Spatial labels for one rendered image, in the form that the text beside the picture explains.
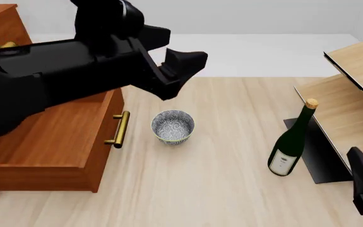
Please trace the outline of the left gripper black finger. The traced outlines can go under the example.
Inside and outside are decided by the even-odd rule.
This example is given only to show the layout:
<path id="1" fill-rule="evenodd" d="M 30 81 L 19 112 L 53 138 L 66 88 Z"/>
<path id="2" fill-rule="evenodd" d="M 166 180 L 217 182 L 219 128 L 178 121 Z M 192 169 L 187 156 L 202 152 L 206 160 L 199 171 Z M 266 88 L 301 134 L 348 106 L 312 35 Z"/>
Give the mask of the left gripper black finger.
<path id="1" fill-rule="evenodd" d="M 166 49 L 165 60 L 159 66 L 159 70 L 171 81 L 186 83 L 205 68 L 207 59 L 206 52 L 178 52 Z"/>
<path id="2" fill-rule="evenodd" d="M 170 42 L 170 34 L 168 28 L 145 25 L 141 31 L 141 44 L 147 51 L 165 47 Z"/>

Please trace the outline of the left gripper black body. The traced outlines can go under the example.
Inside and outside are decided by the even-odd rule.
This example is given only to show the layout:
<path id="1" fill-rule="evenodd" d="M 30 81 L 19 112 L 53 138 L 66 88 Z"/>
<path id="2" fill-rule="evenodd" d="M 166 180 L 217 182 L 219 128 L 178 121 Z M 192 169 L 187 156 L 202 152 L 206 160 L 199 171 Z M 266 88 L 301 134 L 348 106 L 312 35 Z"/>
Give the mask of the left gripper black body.
<path id="1" fill-rule="evenodd" d="M 142 43 L 130 38 L 133 49 L 130 84 L 158 96 L 161 100 L 175 98 L 181 90 L 181 82 L 174 70 L 165 62 L 156 65 Z"/>

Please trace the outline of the dark green wine bottle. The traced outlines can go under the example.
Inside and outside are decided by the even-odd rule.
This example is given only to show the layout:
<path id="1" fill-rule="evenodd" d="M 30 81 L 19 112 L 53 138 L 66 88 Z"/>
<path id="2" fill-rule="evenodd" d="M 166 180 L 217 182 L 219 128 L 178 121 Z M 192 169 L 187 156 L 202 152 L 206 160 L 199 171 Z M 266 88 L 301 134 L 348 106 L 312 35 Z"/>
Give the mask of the dark green wine bottle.
<path id="1" fill-rule="evenodd" d="M 306 100 L 294 125 L 277 139 L 267 162 L 275 175 L 289 175 L 302 156 L 307 126 L 318 105 L 313 98 Z"/>

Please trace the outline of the wooden cabinet drawer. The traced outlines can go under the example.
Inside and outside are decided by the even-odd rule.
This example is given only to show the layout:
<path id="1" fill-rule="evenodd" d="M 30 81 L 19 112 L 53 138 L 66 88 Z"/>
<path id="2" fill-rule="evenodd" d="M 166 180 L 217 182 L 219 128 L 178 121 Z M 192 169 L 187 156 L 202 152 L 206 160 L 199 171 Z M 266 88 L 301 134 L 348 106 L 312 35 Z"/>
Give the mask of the wooden cabinet drawer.
<path id="1" fill-rule="evenodd" d="M 121 90 L 51 107 L 0 137 L 0 192 L 97 192 L 124 98 Z"/>

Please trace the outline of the blue patterned bowl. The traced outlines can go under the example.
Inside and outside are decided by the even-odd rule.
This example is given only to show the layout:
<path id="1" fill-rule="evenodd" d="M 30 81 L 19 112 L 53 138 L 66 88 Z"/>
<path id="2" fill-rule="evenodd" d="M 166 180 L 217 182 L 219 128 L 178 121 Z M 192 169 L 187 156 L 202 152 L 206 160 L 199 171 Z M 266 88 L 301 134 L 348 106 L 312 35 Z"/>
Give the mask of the blue patterned bowl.
<path id="1" fill-rule="evenodd" d="M 151 122 L 154 136 L 167 145 L 179 145 L 187 141 L 195 129 L 194 119 L 181 110 L 166 110 L 158 113 Z"/>

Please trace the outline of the pale wood shelf rack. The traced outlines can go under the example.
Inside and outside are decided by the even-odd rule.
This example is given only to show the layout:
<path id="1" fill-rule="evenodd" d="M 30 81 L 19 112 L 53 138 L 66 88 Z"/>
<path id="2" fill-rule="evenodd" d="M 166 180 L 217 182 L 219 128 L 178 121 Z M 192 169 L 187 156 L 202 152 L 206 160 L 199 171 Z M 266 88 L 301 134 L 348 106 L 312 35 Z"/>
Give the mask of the pale wood shelf rack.
<path id="1" fill-rule="evenodd" d="M 324 53 L 338 75 L 296 86 L 302 100 L 320 103 L 315 115 L 321 132 L 353 173 L 363 167 L 363 41 Z"/>

